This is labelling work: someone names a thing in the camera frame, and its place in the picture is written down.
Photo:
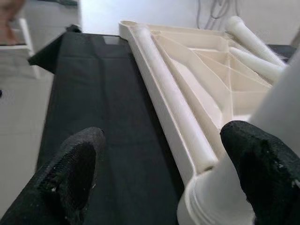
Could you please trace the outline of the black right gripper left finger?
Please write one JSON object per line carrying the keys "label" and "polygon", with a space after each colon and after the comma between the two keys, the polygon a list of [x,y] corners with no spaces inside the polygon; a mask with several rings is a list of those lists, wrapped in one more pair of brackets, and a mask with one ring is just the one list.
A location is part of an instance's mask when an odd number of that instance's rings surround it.
{"label": "black right gripper left finger", "polygon": [[86,128],[66,139],[2,216],[2,225],[82,225],[97,179],[105,136]]}

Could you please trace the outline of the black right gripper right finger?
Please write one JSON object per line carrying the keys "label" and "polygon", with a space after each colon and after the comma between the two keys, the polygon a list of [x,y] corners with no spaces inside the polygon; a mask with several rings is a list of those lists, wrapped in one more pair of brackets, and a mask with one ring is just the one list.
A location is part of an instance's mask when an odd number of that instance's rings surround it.
{"label": "black right gripper right finger", "polygon": [[300,158],[279,138],[241,120],[225,124],[222,144],[255,213],[256,225],[300,223]]}

